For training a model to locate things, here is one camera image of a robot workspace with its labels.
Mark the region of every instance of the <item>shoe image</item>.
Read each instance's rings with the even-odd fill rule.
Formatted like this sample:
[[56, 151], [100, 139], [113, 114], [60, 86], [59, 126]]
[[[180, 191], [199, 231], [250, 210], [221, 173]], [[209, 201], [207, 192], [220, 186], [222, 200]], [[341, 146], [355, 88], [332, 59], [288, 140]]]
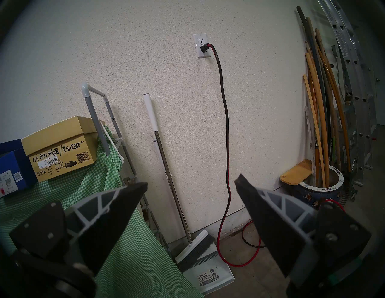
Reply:
[[77, 164], [77, 162], [70, 160], [70, 162], [65, 162], [64, 163], [64, 167], [70, 168], [70, 167], [72, 167], [72, 166], [74, 166], [76, 164]]

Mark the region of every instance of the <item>red and black cable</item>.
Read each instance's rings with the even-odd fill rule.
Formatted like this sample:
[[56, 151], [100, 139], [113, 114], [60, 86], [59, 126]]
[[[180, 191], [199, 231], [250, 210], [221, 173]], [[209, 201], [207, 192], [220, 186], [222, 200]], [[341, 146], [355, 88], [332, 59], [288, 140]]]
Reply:
[[220, 81], [221, 81], [221, 93], [222, 93], [222, 99], [223, 99], [224, 113], [225, 113], [225, 116], [226, 116], [226, 156], [227, 156], [226, 185], [227, 185], [227, 192], [228, 192], [228, 194], [229, 194], [229, 197], [228, 197], [228, 201], [227, 201], [226, 211], [224, 212], [224, 215], [223, 215], [223, 218], [222, 218], [222, 220], [221, 220], [221, 224], [220, 224], [219, 230], [218, 230], [217, 249], [218, 249], [218, 254], [219, 254], [219, 256], [221, 257], [221, 259], [222, 259], [227, 265], [232, 266], [232, 267], [243, 267], [243, 266], [246, 266], [246, 265], [250, 264], [250, 263], [252, 262], [252, 260], [254, 260], [254, 258], [257, 256], [257, 254], [258, 254], [258, 252], [259, 252], [259, 249], [261, 248], [261, 241], [262, 241], [262, 239], [259, 238], [259, 243], [258, 243], [257, 251], [256, 251], [255, 254], [251, 257], [251, 259], [248, 260], [246, 263], [241, 264], [241, 265], [234, 265], [234, 264], [231, 264], [230, 262], [226, 261], [226, 259], [222, 256], [221, 250], [220, 250], [220, 248], [219, 248], [219, 240], [220, 240], [220, 237], [221, 237], [222, 226], [223, 226], [224, 220], [225, 220], [225, 218], [226, 218], [227, 212], [229, 211], [229, 207], [230, 207], [230, 203], [231, 203], [231, 190], [230, 190], [230, 184], [229, 184], [229, 168], [230, 168], [230, 150], [229, 150], [229, 112], [228, 112], [228, 110], [227, 110], [226, 98], [225, 98], [225, 96], [224, 96], [222, 67], [221, 67], [221, 63], [220, 63], [220, 61], [219, 61], [218, 54], [217, 54], [217, 52], [216, 52], [214, 46], [213, 46], [212, 44], [210, 44], [210, 43], [206, 43], [205, 45], [201, 46], [202, 52], [206, 52], [209, 48], [211, 48], [211, 49], [213, 50], [215, 59], [216, 59], [217, 64], [218, 64], [218, 69], [219, 69], [219, 79], [220, 79]]

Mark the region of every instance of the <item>metal pole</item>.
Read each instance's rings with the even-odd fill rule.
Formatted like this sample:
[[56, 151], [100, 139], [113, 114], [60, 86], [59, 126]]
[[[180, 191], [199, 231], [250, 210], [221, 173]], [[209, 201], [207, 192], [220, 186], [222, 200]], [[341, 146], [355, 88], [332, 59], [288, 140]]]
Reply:
[[110, 146], [107, 143], [107, 140], [106, 140], [106, 138], [104, 136], [104, 131], [103, 131], [103, 129], [102, 129], [100, 123], [99, 123], [99, 119], [98, 119], [98, 117], [96, 115], [94, 105], [92, 104], [91, 96], [87, 96], [84, 99], [85, 99], [85, 102], [87, 103], [88, 110], [90, 111], [91, 118], [92, 118], [92, 121], [93, 121], [93, 123], [95, 125], [97, 134], [99, 135], [100, 141], [102, 142], [105, 154], [107, 156], [109, 156], [110, 153], [111, 153]]
[[[111, 117], [111, 120], [112, 120], [112, 123], [115, 127], [115, 130], [116, 130], [116, 133], [118, 134], [118, 137], [121, 138], [122, 137], [122, 134], [120, 132], [120, 129], [118, 127], [118, 124], [116, 123], [116, 120], [115, 120], [115, 117], [114, 117], [114, 114], [111, 110], [111, 107], [110, 107], [110, 103], [108, 102], [108, 99], [106, 96], [103, 97], [103, 100], [105, 102], [105, 106], [107, 107], [107, 110], [108, 110], [108, 114], [110, 114], [110, 117]], [[134, 176], [136, 176], [136, 171], [135, 171], [135, 168], [134, 168], [134, 165], [131, 161], [131, 158], [130, 158], [130, 155], [128, 154], [128, 151], [127, 151], [127, 148], [126, 148], [126, 145], [123, 141], [123, 144], [122, 144], [122, 147], [123, 147], [123, 151], [124, 151], [124, 154], [126, 155], [127, 157], [127, 160], [128, 160], [128, 163], [130, 164], [130, 167], [131, 167], [131, 171], [132, 173], [134, 174]]]
[[158, 146], [159, 146], [159, 151], [161, 152], [161, 157], [162, 157], [164, 169], [166, 170], [167, 181], [168, 181], [168, 183], [170, 185], [172, 196], [174, 197], [176, 208], [178, 209], [178, 213], [179, 213], [179, 216], [180, 216], [181, 221], [182, 221], [183, 229], [184, 229], [184, 231], [186, 233], [187, 241], [188, 241], [189, 244], [191, 244], [191, 243], [193, 243], [192, 240], [191, 240], [191, 232], [190, 232], [190, 229], [189, 229], [189, 227], [187, 225], [186, 219], [184, 218], [181, 205], [179, 204], [178, 195], [176, 194], [174, 183], [172, 182], [172, 178], [171, 178], [170, 169], [168, 167], [166, 156], [165, 156], [164, 151], [163, 151], [163, 147], [162, 147], [162, 143], [161, 143], [161, 138], [159, 136], [159, 132], [158, 131], [155, 131], [154, 133], [155, 133], [156, 141], [157, 141]]

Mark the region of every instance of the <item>blue shoe box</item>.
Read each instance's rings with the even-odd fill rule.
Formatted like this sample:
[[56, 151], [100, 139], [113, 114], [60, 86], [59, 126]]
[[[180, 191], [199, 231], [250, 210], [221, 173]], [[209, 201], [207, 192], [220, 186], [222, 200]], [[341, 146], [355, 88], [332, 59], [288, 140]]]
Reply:
[[0, 198], [33, 186], [35, 172], [25, 155], [21, 139], [0, 143]]

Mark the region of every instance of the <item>yellow shoe box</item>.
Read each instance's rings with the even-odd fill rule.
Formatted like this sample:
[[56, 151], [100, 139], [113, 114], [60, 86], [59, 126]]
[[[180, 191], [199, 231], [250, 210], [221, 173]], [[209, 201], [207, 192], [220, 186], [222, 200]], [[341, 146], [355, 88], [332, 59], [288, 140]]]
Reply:
[[75, 116], [22, 139], [39, 182], [93, 164], [97, 132], [91, 118]]

